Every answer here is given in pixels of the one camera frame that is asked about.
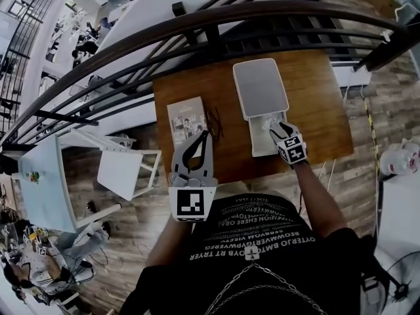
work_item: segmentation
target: wooden table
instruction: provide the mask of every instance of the wooden table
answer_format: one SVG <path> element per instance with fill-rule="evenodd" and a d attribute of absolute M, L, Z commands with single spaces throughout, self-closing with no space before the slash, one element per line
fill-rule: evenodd
<path fill-rule="evenodd" d="M 228 60 L 175 73 L 154 81 L 157 127 L 168 174 L 174 152 L 167 105 L 200 96 L 206 110 L 220 114 L 224 138 L 213 141 L 219 183 L 253 179 L 289 169 L 279 156 L 253 157 L 248 122 L 243 119 L 232 66 L 258 58 L 277 62 L 289 101 L 287 120 L 298 126 L 311 164 L 353 153 L 343 98 L 323 50 L 275 52 Z"/>

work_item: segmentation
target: person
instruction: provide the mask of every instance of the person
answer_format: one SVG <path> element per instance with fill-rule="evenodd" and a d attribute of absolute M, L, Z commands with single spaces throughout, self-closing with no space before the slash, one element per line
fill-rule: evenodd
<path fill-rule="evenodd" d="M 109 30 L 112 29 L 112 27 L 115 25 L 115 23 L 116 23 L 116 21 L 108 22 L 107 17 L 101 18 L 99 20 L 99 25 L 104 27 L 104 28 L 108 28 Z"/>
<path fill-rule="evenodd" d="M 86 53 L 81 53 L 77 49 L 72 51 L 73 69 L 81 63 L 81 60 L 84 56 L 86 56 Z"/>
<path fill-rule="evenodd" d="M 194 132 L 192 130 L 192 124 L 189 118 L 184 119 L 184 132 L 185 132 L 186 138 L 189 138 L 192 135 L 194 135 Z"/>
<path fill-rule="evenodd" d="M 19 247 L 20 244 L 24 243 L 24 231 L 28 225 L 30 225 L 28 220 L 19 219 L 0 226 L 0 244 L 3 252 L 11 252 L 14 247 Z"/>
<path fill-rule="evenodd" d="M 92 201 L 87 204 L 88 213 L 96 213 Z M 46 294 L 56 295 L 72 284 L 80 282 L 80 276 L 88 280 L 93 277 L 92 265 L 83 259 L 94 253 L 110 237 L 110 225 L 107 222 L 102 227 L 97 223 L 91 223 L 94 230 L 92 234 L 85 233 L 89 239 L 77 245 L 82 240 L 75 240 L 81 235 L 87 226 L 77 229 L 76 233 L 63 232 L 54 244 L 47 248 L 46 255 L 40 255 L 34 249 L 36 244 L 32 242 L 23 250 L 19 263 L 3 259 L 3 273 L 6 280 L 12 285 L 29 289 L 33 286 L 40 287 Z"/>
<path fill-rule="evenodd" d="M 86 41 L 82 43 L 81 45 L 78 45 L 76 47 L 76 50 L 94 55 L 96 51 L 98 50 L 98 46 L 93 41 Z"/>
<path fill-rule="evenodd" d="M 169 217 L 120 314 L 359 314 L 359 239 L 310 165 L 293 170 L 310 227 L 277 191 L 220 187 L 193 232 Z"/>
<path fill-rule="evenodd" d="M 22 291 L 22 288 L 12 286 L 12 290 L 14 294 L 16 295 L 16 297 L 18 298 L 18 300 L 21 300 L 23 303 L 26 304 L 26 294 Z"/>
<path fill-rule="evenodd" d="M 9 68 L 9 58 L 5 56 L 5 59 L 3 60 L 3 55 L 0 54 L 0 66 L 1 66 L 1 72 L 6 72 Z"/>
<path fill-rule="evenodd" d="M 90 32 L 89 32 L 89 34 L 93 37 L 93 38 L 95 38 L 95 39 L 97 39 L 98 38 L 98 36 L 99 36 L 99 32 L 96 30 L 96 29 L 94 29 L 93 27 L 92 27 L 92 25 L 91 25 L 91 23 L 90 22 L 86 22 L 86 26 L 91 30 Z"/>

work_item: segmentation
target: book cover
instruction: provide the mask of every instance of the book cover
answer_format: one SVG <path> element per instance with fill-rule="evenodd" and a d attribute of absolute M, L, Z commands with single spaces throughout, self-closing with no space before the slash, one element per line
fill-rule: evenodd
<path fill-rule="evenodd" d="M 191 98 L 167 106 L 175 149 L 192 135 L 207 130 L 201 97 Z M 199 156 L 201 148 L 194 157 Z"/>

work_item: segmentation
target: person's arm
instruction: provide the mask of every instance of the person's arm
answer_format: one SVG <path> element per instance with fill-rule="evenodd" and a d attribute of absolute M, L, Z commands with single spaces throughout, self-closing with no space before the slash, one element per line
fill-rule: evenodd
<path fill-rule="evenodd" d="M 321 237 L 327 237 L 338 229 L 346 228 L 347 223 L 339 206 L 318 180 L 310 165 L 300 162 L 293 166 L 312 229 Z"/>
<path fill-rule="evenodd" d="M 58 279 L 59 277 L 61 277 L 61 268 L 57 264 L 54 257 L 49 253 L 48 250 L 47 250 L 47 261 L 48 261 L 49 266 L 50 266 L 50 268 L 48 269 L 48 273 L 49 273 L 51 279 L 55 280 L 55 279 Z"/>
<path fill-rule="evenodd" d="M 193 223 L 189 222 L 176 222 L 170 216 L 146 260 L 146 267 L 168 265 L 176 262 L 190 239 L 192 225 Z"/>

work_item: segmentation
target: laminate floor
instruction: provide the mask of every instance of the laminate floor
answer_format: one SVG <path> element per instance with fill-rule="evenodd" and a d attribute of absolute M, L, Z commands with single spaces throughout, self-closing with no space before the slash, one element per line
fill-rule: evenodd
<path fill-rule="evenodd" d="M 326 0 L 350 7 L 373 11 L 366 0 Z M 361 29 L 355 22 L 345 27 Z M 402 138 L 420 135 L 420 83 L 409 54 L 373 73 L 371 83 L 363 90 L 371 110 L 377 133 L 379 151 Z M 350 227 L 358 235 L 373 232 L 375 223 L 375 161 L 368 118 L 360 90 L 350 89 L 345 104 L 354 153 L 338 159 L 329 191 L 335 197 Z M 137 138 L 135 149 L 158 149 L 156 124 L 128 132 Z M 95 314 L 105 314 L 111 308 L 119 310 L 128 294 L 135 288 L 144 262 L 170 215 L 167 183 L 162 164 L 156 179 L 156 189 L 127 202 L 99 185 L 96 181 L 100 160 L 98 150 L 71 148 L 64 152 L 64 167 L 70 196 L 77 216 L 83 214 L 85 204 L 94 200 L 98 208 L 120 202 L 123 208 L 110 215 L 112 236 L 103 253 L 93 255 L 98 275 L 80 286 L 81 295 L 93 305 Z M 313 165 L 320 172 L 322 165 Z M 328 162 L 321 174 L 327 185 L 333 162 Z M 299 204 L 296 176 L 290 171 L 247 182 L 252 191 L 276 189 Z"/>

